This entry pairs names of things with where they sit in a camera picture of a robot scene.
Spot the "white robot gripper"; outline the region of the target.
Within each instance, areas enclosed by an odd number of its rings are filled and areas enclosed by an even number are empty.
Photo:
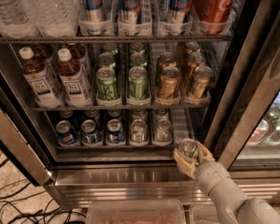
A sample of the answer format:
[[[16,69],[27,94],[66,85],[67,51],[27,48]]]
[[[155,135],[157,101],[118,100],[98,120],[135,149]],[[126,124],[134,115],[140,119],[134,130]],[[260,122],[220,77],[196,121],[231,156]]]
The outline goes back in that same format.
[[[202,143],[197,141],[196,145],[197,160],[182,155],[177,148],[174,151],[174,158],[179,171],[189,177],[195,176],[198,188],[203,194],[208,194],[216,185],[229,178],[230,174],[220,163],[214,161],[213,154]]]

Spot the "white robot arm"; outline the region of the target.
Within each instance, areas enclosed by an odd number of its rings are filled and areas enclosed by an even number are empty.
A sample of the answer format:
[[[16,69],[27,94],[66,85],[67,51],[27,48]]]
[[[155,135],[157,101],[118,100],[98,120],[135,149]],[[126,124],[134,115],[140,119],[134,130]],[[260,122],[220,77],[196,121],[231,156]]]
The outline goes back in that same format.
[[[211,199],[221,224],[280,224],[280,214],[266,201],[249,198],[199,141],[184,139],[175,148],[174,158],[179,171]]]

